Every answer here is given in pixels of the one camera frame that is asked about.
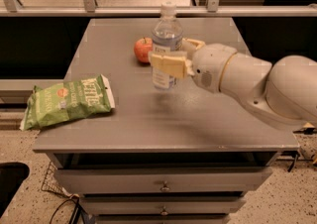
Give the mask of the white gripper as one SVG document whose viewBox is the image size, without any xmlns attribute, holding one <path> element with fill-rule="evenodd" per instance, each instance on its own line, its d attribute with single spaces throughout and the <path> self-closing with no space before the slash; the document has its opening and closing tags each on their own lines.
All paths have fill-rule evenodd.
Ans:
<svg viewBox="0 0 317 224">
<path fill-rule="evenodd" d="M 221 44 L 204 45 L 203 41 L 183 38 L 182 51 L 149 52 L 149 61 L 161 72 L 178 79 L 192 76 L 198 87 L 218 93 L 225 65 L 238 51 Z"/>
</svg>

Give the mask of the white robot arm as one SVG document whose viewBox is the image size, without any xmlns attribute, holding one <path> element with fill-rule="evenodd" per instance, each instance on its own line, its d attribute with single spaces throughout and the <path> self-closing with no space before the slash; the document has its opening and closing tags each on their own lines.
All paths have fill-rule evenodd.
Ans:
<svg viewBox="0 0 317 224">
<path fill-rule="evenodd" d="M 149 60 L 155 71 L 177 79 L 189 76 L 206 91 L 232 97 L 272 127 L 317 126 L 317 62 L 306 56 L 271 63 L 222 44 L 190 40 L 183 51 L 153 50 Z"/>
</svg>

